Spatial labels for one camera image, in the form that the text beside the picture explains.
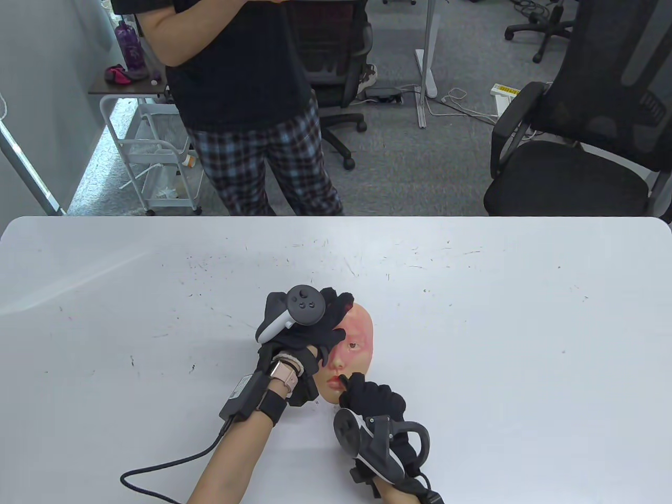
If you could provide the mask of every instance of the rose gold watch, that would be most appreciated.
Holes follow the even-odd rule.
[[[285,384],[285,387],[289,390],[291,394],[294,391],[294,387],[298,383],[298,378],[296,377],[296,371],[288,364],[285,364],[283,361],[278,361],[273,370],[271,371],[271,379],[276,378]]]

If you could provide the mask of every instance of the black glove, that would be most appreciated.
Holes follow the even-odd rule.
[[[271,341],[264,343],[259,348],[259,361],[257,370],[265,373],[270,372],[273,357],[279,352],[289,353],[298,359],[303,365],[304,372],[298,379],[298,384],[294,387],[294,392],[289,398],[290,406],[301,406],[307,401],[313,401],[318,396],[317,386],[312,376],[319,369],[319,362],[323,365],[329,361],[331,350],[345,339],[343,329],[334,329],[341,323],[345,314],[350,311],[355,298],[349,292],[344,292],[340,296],[332,288],[325,288],[320,291],[327,305],[325,314],[317,324],[299,325],[294,324],[289,329],[283,329]],[[317,357],[315,357],[308,345],[317,348]]]
[[[362,373],[353,373],[350,379],[341,375],[340,379],[345,387],[345,392],[341,394],[339,399],[341,408],[348,408],[363,418],[388,415],[394,421],[404,421],[406,401],[401,395],[393,392],[389,385],[367,382]],[[401,461],[406,474],[411,477],[420,474],[418,456],[409,443],[407,433],[404,432],[394,436],[390,441],[390,449]],[[373,471],[359,460],[356,461],[355,465],[364,478],[374,477]]]

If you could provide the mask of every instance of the white wall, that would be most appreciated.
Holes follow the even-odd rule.
[[[99,0],[1,3],[4,123],[67,208],[103,128],[98,100],[87,93],[99,72],[119,62],[112,27]]]
[[[0,153],[0,235],[12,220],[23,215],[44,215],[44,211]]]

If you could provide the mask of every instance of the checkered trousers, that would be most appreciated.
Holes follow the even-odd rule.
[[[265,130],[187,129],[203,169],[231,215],[275,215],[265,190],[265,164],[296,215],[340,215],[343,205],[325,171],[313,94],[296,117]]]

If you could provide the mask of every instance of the sneaker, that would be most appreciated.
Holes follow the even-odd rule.
[[[367,87],[373,86],[378,80],[378,69],[376,65],[364,65],[360,75],[360,86],[357,88],[357,94],[360,94]]]

